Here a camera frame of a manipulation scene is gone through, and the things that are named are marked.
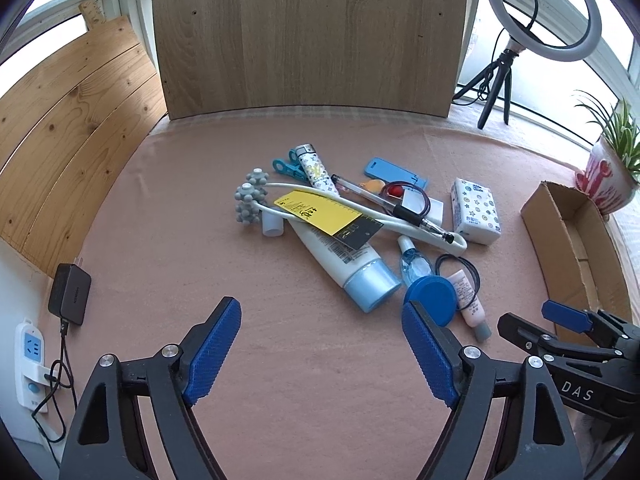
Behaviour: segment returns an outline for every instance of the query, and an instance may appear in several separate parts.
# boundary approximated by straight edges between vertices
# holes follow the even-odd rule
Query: transparent blue bottle
[[[398,245],[402,251],[400,272],[406,286],[410,286],[418,278],[433,275],[431,263],[415,248],[411,238],[402,235],[398,238]]]

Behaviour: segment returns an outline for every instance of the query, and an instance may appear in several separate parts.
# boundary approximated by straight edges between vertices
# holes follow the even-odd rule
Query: tripod leg
[[[504,78],[504,124],[509,124],[509,111],[511,109],[511,67]]]
[[[491,110],[494,108],[495,100],[498,98],[498,94],[500,93],[500,89],[502,88],[502,84],[504,83],[504,79],[509,72],[509,68],[507,68],[503,63],[500,63],[498,67],[498,75],[495,77],[494,84],[491,86],[491,91],[489,92],[489,96],[486,99],[486,103],[484,104],[484,108],[482,109],[482,113],[480,114],[480,118],[478,119],[478,128],[482,130],[484,125],[486,124],[486,120],[489,118],[489,114]]]
[[[476,84],[478,84],[479,82],[482,81],[482,79],[484,79],[484,73],[487,70],[495,70],[496,67],[500,65],[500,62],[496,59],[494,62],[489,63],[486,67],[484,67],[479,73],[478,75],[476,75],[471,81],[469,81],[466,85],[464,85],[458,92],[456,92],[453,97],[452,97],[452,101],[455,101],[456,99],[460,99],[464,94],[466,94],[467,92],[469,92],[469,90],[471,90],[474,86],[476,86]]]

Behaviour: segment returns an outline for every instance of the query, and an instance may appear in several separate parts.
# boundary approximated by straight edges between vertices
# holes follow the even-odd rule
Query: blue disc
[[[447,326],[456,313],[458,299],[453,285],[442,276],[415,280],[404,295],[404,303],[418,301],[438,326]]]

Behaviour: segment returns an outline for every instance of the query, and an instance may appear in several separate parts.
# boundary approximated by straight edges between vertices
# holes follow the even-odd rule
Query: black power adapter
[[[49,312],[82,325],[91,276],[75,264],[59,264],[49,296]]]

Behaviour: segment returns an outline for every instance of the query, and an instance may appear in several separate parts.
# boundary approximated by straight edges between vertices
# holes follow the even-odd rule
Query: ring light
[[[539,56],[552,59],[554,61],[580,61],[591,54],[600,41],[602,34],[602,19],[596,0],[584,0],[589,13],[589,23],[583,37],[572,45],[551,46],[540,43],[524,30],[522,30],[507,13],[502,0],[489,0],[491,8],[502,26],[511,37],[522,46],[535,52]]]

